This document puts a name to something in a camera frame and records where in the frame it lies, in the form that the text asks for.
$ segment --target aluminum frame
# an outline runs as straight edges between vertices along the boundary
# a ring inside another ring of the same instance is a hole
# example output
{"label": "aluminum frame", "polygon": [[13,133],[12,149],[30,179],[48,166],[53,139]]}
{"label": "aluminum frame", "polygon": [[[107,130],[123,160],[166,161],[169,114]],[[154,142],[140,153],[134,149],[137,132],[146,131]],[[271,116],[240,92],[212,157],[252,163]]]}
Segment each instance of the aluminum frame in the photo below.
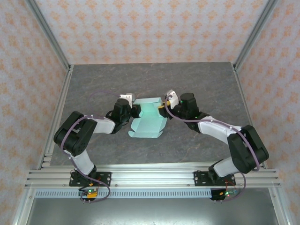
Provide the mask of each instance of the aluminum frame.
{"label": "aluminum frame", "polygon": [[52,45],[57,57],[59,58],[61,64],[66,68],[70,68],[70,64],[62,51],[60,44],[56,40],[53,32],[51,31],[51,28],[49,24],[47,23],[45,17],[43,16],[40,8],[38,7],[38,4],[35,0],[25,0],[29,6],[29,8],[32,10],[34,16],[36,17],[38,23],[40,24],[42,30],[44,31],[47,39],[49,40],[50,44]]}
{"label": "aluminum frame", "polygon": [[[52,120],[52,126],[49,130],[48,138],[44,146],[44,154],[40,158],[39,170],[30,171],[24,193],[22,195],[17,213],[15,215],[14,225],[24,225],[27,223],[30,210],[33,204],[34,196],[39,188],[58,188],[66,189],[68,186],[69,172],[72,166],[50,166],[54,143],[52,141],[55,130],[59,127],[63,106],[65,103],[73,66],[69,66],[68,61],[61,50],[55,36],[42,15],[35,0],[26,0],[29,7],[36,16],[41,28],[45,32],[62,65],[68,69],[60,98],[58,100],[55,114]],[[234,74],[243,98],[243,102],[252,124],[245,97],[240,86],[237,70],[243,63],[260,30],[270,16],[278,0],[269,0],[262,15],[257,21],[246,44],[244,45],[237,61],[234,64]],[[206,171],[213,162],[204,163],[175,163],[175,164],[139,164],[139,165],[98,165],[99,171],[112,171],[112,186],[114,189],[121,188],[211,188],[195,187],[193,181],[193,171],[201,169]],[[259,172],[250,172],[246,174],[247,188],[269,188],[274,210],[279,224],[292,225],[291,215],[285,202],[285,194],[281,188],[280,180],[276,170],[261,169]],[[236,176],[237,184],[242,187],[243,179],[240,175]]]}
{"label": "aluminum frame", "polygon": [[251,47],[253,46],[256,38],[259,36],[260,31],[262,30],[263,26],[267,22],[269,16],[272,14],[273,8],[277,4],[277,2],[278,2],[278,0],[269,0],[267,2],[264,10],[262,11],[261,16],[259,17],[258,21],[256,22],[251,34],[249,35],[246,43],[244,44],[244,46],[243,46],[243,48],[242,48],[235,64],[234,64],[234,67],[236,69],[239,69],[240,66],[242,65],[245,57],[249,53],[249,51],[250,51]]}

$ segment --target wire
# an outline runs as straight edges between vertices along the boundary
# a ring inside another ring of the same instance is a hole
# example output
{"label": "wire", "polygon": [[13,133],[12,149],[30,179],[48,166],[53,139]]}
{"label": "wire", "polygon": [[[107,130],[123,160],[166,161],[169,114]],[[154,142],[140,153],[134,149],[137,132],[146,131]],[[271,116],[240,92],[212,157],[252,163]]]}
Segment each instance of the wire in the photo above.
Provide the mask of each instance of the wire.
{"label": "wire", "polygon": [[113,111],[108,111],[108,113],[105,115],[106,118],[108,118],[109,114],[111,114]]}
{"label": "wire", "polygon": [[[99,177],[97,180],[101,180],[101,177]],[[98,189],[100,188],[100,183],[98,183]]]}
{"label": "wire", "polygon": [[83,191],[83,192],[85,192],[85,191],[86,191],[86,190],[84,190],[85,188],[90,188],[90,185],[85,186],[85,187],[81,187],[81,188],[78,189],[78,191]]}
{"label": "wire", "polygon": [[232,183],[231,181],[225,180],[225,182],[226,182],[226,190],[228,188],[228,183],[231,184],[234,187],[234,189],[236,189],[235,184]]}
{"label": "wire", "polygon": [[236,199],[236,198],[240,197],[244,193],[244,191],[246,189],[246,177],[245,177],[245,175],[243,173],[240,172],[240,174],[242,174],[242,176],[244,178],[244,187],[243,187],[243,189],[236,196],[234,196],[232,198],[229,198],[229,199],[224,199],[224,200],[221,200],[221,201],[217,201],[217,202],[228,202],[228,201],[231,201],[233,199]]}
{"label": "wire", "polygon": [[172,95],[168,95],[166,98],[165,98],[165,109],[167,110],[167,112],[174,118],[174,119],[177,119],[177,120],[181,120],[181,121],[183,121],[183,122],[187,122],[187,123],[198,123],[198,122],[211,122],[211,123],[217,123],[217,124],[221,124],[221,125],[223,125],[224,127],[226,127],[226,128],[229,128],[229,129],[232,129],[233,131],[235,131],[241,138],[242,138],[242,140],[246,143],[246,145],[247,145],[247,147],[249,148],[249,150],[250,150],[250,152],[251,152],[251,155],[252,155],[252,157],[253,157],[253,159],[254,159],[254,161],[255,161],[255,164],[256,164],[256,169],[253,169],[253,171],[259,171],[259,162],[258,162],[258,159],[257,159],[257,157],[256,157],[256,155],[255,155],[255,153],[254,153],[254,150],[253,150],[253,148],[252,148],[252,146],[250,145],[250,143],[248,142],[248,140],[244,137],[244,135],[238,130],[238,129],[236,129],[236,128],[234,128],[233,126],[230,126],[230,125],[228,125],[228,124],[226,124],[226,123],[223,123],[223,122],[221,122],[221,121],[218,121],[218,120],[216,120],[216,119],[214,119],[214,120],[204,120],[204,119],[201,119],[201,120],[184,120],[184,119],[181,119],[181,118],[179,118],[179,117],[177,117],[177,116],[174,116],[171,112],[170,112],[170,110],[169,110],[169,108],[168,108],[168,106],[167,106],[167,101],[168,101],[168,98],[169,97],[172,97]]}
{"label": "wire", "polygon": [[127,121],[127,123],[123,124],[122,126],[125,126],[125,125],[127,125],[128,123],[129,123],[129,120]]}
{"label": "wire", "polygon": [[[184,119],[181,119],[181,118],[179,118],[179,117],[177,117],[177,116],[174,116],[171,112],[170,112],[170,110],[169,110],[169,108],[168,108],[168,106],[167,106],[167,101],[168,101],[168,98],[169,97],[172,97],[172,95],[168,95],[166,98],[165,98],[165,109],[166,109],[166,111],[174,118],[174,119],[177,119],[177,120],[180,120],[180,121],[183,121],[183,122],[188,122],[188,123],[191,123],[191,122],[196,122],[196,123],[198,123],[198,122],[212,122],[212,123],[217,123],[217,124],[221,124],[221,125],[223,125],[224,127],[226,127],[226,128],[230,128],[230,129],[232,129],[233,131],[235,131],[241,138],[242,138],[242,140],[246,143],[246,145],[248,146],[248,148],[249,148],[249,150],[250,150],[250,152],[251,152],[251,154],[252,154],[252,156],[253,156],[253,158],[254,158],[254,161],[255,161],[255,164],[256,164],[256,169],[253,169],[253,171],[259,171],[259,162],[258,162],[258,159],[257,159],[257,157],[256,157],[256,155],[255,155],[255,153],[254,153],[254,151],[253,151],[253,148],[252,148],[252,146],[250,145],[250,143],[248,142],[248,140],[244,137],[244,135],[238,130],[238,129],[236,129],[236,128],[234,128],[233,126],[230,126],[230,125],[228,125],[228,124],[226,124],[226,123],[223,123],[223,122],[221,122],[221,121],[218,121],[218,120],[203,120],[203,119],[201,119],[201,120],[184,120]],[[246,177],[245,177],[245,175],[243,174],[243,173],[241,173],[240,172],[240,174],[243,176],[243,178],[244,178],[244,187],[243,187],[243,189],[236,195],[236,196],[234,196],[234,197],[232,197],[232,198],[230,198],[230,199],[224,199],[223,201],[218,201],[218,202],[228,202],[228,201],[231,201],[231,200],[233,200],[233,199],[236,199],[236,198],[238,198],[238,197],[240,197],[242,194],[243,194],[243,192],[244,192],[244,190],[245,190],[245,188],[246,188]]]}
{"label": "wire", "polygon": [[[71,131],[74,129],[74,127],[75,127],[80,121],[82,121],[82,120],[84,120],[84,119],[86,119],[86,118],[91,118],[91,117],[90,117],[90,116],[83,116],[83,117],[81,117],[80,119],[78,119],[78,120],[70,127],[70,129],[67,131],[65,137],[63,138],[63,140],[62,140],[62,142],[61,142],[60,149],[61,149],[61,151],[62,151],[65,155],[67,155],[67,156],[69,157],[69,159],[71,160],[71,163],[72,163],[73,166],[75,167],[75,170],[77,170],[83,177],[85,177],[85,178],[87,178],[87,179],[89,179],[89,180],[92,180],[92,181],[94,181],[94,182],[97,182],[98,184],[102,184],[102,185],[104,185],[105,187],[107,187],[107,189],[108,189],[108,194],[107,194],[105,197],[96,199],[96,200],[94,200],[94,201],[89,201],[89,203],[95,203],[95,202],[99,202],[99,201],[102,201],[102,200],[108,198],[108,196],[111,194],[111,189],[110,189],[109,186],[108,186],[107,184],[105,184],[104,182],[99,181],[99,180],[96,180],[96,179],[91,178],[91,177],[87,176],[86,174],[84,174],[79,168],[77,168],[77,166],[76,166],[74,160],[71,158],[71,153],[68,154],[68,153],[66,153],[66,152],[64,151],[64,149],[63,149],[63,146],[64,146],[64,144],[65,144],[65,142],[66,142],[66,139],[67,139],[67,137],[70,135]],[[83,194],[81,194],[81,196],[80,196],[80,200],[83,201],[83,203],[85,203],[85,200],[82,198],[82,196],[83,196],[85,193],[87,193],[87,191],[86,191],[86,192],[83,192]]]}

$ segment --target gray marble surface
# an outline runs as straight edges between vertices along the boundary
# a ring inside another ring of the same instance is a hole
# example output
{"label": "gray marble surface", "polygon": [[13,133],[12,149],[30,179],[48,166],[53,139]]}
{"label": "gray marble surface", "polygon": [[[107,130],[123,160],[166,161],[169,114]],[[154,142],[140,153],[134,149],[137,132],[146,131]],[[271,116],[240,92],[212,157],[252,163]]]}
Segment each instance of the gray marble surface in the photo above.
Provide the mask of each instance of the gray marble surface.
{"label": "gray marble surface", "polygon": [[[239,126],[249,123],[229,62],[76,65],[61,123],[72,111],[105,115],[112,110],[117,100],[112,95],[96,94],[88,104],[89,95],[96,90],[134,93],[136,98],[163,98],[169,89],[179,96],[194,93],[199,109],[216,119]],[[130,124],[114,135],[92,136],[87,151],[93,163],[203,162],[230,156],[227,145],[177,120],[168,120],[157,139],[131,138]],[[70,164],[55,146],[51,165]]]}

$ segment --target wall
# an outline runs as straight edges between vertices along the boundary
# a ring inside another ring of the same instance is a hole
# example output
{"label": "wall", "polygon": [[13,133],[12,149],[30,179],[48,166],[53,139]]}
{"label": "wall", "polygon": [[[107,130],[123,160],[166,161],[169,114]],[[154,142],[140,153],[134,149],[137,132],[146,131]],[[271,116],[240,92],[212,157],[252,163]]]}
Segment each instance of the wall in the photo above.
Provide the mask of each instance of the wall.
{"label": "wall", "polygon": [[37,0],[71,64],[238,57],[267,0]]}
{"label": "wall", "polygon": [[300,221],[300,2],[279,0],[239,76],[250,114],[270,152],[269,167],[280,169]]}
{"label": "wall", "polygon": [[24,0],[0,2],[0,218],[11,224],[65,76]]}

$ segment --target purple cable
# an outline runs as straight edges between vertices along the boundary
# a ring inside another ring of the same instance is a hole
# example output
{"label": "purple cable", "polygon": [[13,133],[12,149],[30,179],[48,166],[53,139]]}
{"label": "purple cable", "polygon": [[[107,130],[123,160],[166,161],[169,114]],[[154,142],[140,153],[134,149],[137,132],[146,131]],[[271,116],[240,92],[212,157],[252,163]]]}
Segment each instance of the purple cable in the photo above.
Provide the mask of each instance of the purple cable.
{"label": "purple cable", "polygon": [[[83,177],[85,177],[85,178],[87,178],[87,179],[89,179],[89,180],[92,180],[92,181],[94,181],[94,182],[97,182],[97,183],[99,183],[99,184],[102,184],[102,185],[104,185],[105,187],[107,187],[107,189],[108,189],[108,194],[107,194],[105,197],[99,198],[99,199],[95,199],[94,201],[89,201],[89,203],[96,203],[96,202],[99,202],[99,201],[102,201],[102,200],[108,198],[108,196],[111,194],[111,189],[110,189],[109,186],[108,186],[107,184],[105,184],[104,182],[99,181],[99,180],[96,180],[96,179],[94,179],[94,178],[91,178],[91,177],[85,175],[80,169],[78,169],[78,168],[76,167],[76,164],[75,164],[74,160],[70,157],[71,154],[67,154],[67,153],[64,151],[64,149],[63,149],[63,146],[64,146],[64,144],[65,144],[65,142],[66,142],[66,139],[67,139],[67,137],[70,135],[70,133],[72,132],[72,130],[74,129],[74,127],[75,127],[80,121],[82,121],[82,120],[84,120],[84,119],[86,119],[86,118],[88,118],[88,117],[89,117],[89,116],[83,116],[83,117],[81,117],[80,119],[78,119],[78,120],[70,127],[70,129],[67,131],[65,137],[62,139],[62,142],[61,142],[61,145],[60,145],[60,149],[61,149],[61,151],[62,151],[64,154],[66,154],[66,155],[69,157],[69,159],[71,160],[71,163],[73,164],[73,166],[75,167],[75,169],[76,169]],[[83,199],[83,195],[86,194],[86,193],[87,193],[87,191],[86,191],[86,192],[83,192],[83,193],[81,194],[81,196],[80,196],[80,200],[83,201],[83,203],[85,202],[85,200]]]}
{"label": "purple cable", "polygon": [[[89,107],[90,107],[90,111],[91,112],[95,112],[95,110],[93,109],[93,107],[92,107],[92,105],[90,104],[90,98],[91,97],[93,97],[95,94],[97,94],[97,93],[106,93],[106,94],[110,94],[110,95],[114,95],[114,96],[116,96],[116,97],[120,97],[120,95],[118,95],[118,94],[115,94],[115,93],[112,93],[112,92],[110,92],[110,91],[107,91],[107,90],[97,90],[97,91],[94,91],[93,93],[91,93],[90,94],[90,96],[89,96],[89,98],[88,98],[88,105],[89,105]],[[95,119],[100,119],[100,120],[102,120],[104,117],[103,116],[99,116],[99,115],[97,115],[99,118],[96,118],[96,117],[94,117]]]}
{"label": "purple cable", "polygon": [[227,128],[230,128],[230,129],[232,129],[232,130],[234,130],[242,139],[243,139],[243,141],[246,143],[246,145],[248,146],[248,148],[249,148],[249,150],[250,150],[250,152],[251,152],[251,155],[253,156],[253,158],[254,158],[254,161],[255,161],[255,164],[256,164],[256,169],[253,169],[253,171],[259,171],[259,162],[258,162],[258,160],[257,160],[257,157],[256,157],[256,155],[255,155],[255,153],[254,153],[254,151],[253,151],[253,148],[251,147],[251,145],[250,145],[250,143],[248,142],[248,140],[244,137],[244,135],[238,130],[238,129],[236,129],[236,128],[234,128],[234,127],[232,127],[232,126],[229,126],[228,124],[226,124],[226,123],[223,123],[223,122],[221,122],[221,121],[218,121],[218,120],[184,120],[184,119],[181,119],[181,118],[179,118],[179,117],[177,117],[177,116],[174,116],[171,112],[170,112],[170,110],[168,109],[168,106],[167,106],[167,101],[168,101],[168,98],[169,97],[172,97],[172,95],[169,95],[169,96],[167,96],[167,98],[165,99],[165,109],[167,110],[167,112],[174,118],[174,119],[177,119],[177,120],[180,120],[180,121],[183,121],[183,122],[188,122],[188,123],[191,123],[191,122],[196,122],[196,123],[198,123],[198,122],[212,122],[212,123],[218,123],[218,124],[221,124],[221,125],[223,125],[224,127],[227,127]]}

